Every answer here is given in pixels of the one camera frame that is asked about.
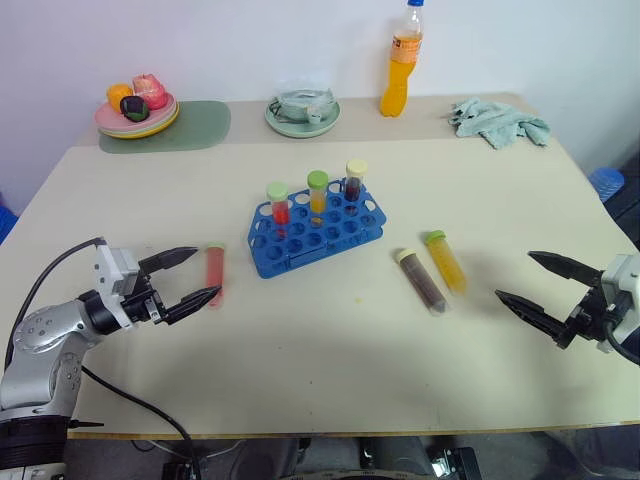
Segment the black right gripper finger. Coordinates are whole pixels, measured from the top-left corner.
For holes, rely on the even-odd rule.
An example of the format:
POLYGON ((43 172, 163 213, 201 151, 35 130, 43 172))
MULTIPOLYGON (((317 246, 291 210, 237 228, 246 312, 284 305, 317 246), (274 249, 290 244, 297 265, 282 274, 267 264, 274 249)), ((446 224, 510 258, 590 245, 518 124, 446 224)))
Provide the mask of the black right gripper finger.
POLYGON ((518 318, 551 337, 557 346, 570 345, 567 325, 548 315, 540 305, 502 290, 496 290, 495 294, 518 318))
POLYGON ((569 257, 547 251, 529 251, 528 256, 546 270, 562 278, 576 280, 588 287, 597 287, 601 283, 600 270, 569 257))

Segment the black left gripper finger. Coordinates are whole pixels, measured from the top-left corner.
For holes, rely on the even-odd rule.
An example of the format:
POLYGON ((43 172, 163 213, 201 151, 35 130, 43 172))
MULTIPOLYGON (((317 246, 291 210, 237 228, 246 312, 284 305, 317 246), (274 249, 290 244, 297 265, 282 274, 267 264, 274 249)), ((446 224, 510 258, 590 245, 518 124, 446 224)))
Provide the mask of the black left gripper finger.
POLYGON ((140 260, 138 262, 140 272, 152 274, 159 270, 171 269, 192 257, 198 251, 197 247, 176 247, 162 251, 140 260))
POLYGON ((173 325, 184 318, 198 312, 211 300, 215 299, 221 286, 212 286, 197 290, 181 299, 181 301, 168 308, 162 316, 162 321, 168 325, 173 325))

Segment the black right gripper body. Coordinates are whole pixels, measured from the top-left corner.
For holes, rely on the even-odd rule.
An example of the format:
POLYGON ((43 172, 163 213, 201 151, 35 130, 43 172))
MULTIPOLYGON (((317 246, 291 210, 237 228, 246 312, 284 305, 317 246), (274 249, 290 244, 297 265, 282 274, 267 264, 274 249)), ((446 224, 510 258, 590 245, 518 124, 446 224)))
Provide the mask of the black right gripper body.
POLYGON ((605 341, 604 315, 607 302, 601 287, 591 287, 580 303, 570 312, 561 333, 555 339, 566 349, 579 336, 585 340, 605 341))

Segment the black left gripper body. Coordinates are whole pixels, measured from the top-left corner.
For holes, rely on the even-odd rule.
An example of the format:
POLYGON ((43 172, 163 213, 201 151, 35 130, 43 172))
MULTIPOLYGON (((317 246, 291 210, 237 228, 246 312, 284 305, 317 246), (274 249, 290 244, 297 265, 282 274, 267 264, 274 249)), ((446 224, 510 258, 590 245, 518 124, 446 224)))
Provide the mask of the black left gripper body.
POLYGON ((152 321, 158 324, 167 318, 167 309, 152 286, 150 276, 142 273, 138 274, 133 290, 124 296, 121 307, 132 323, 152 321))

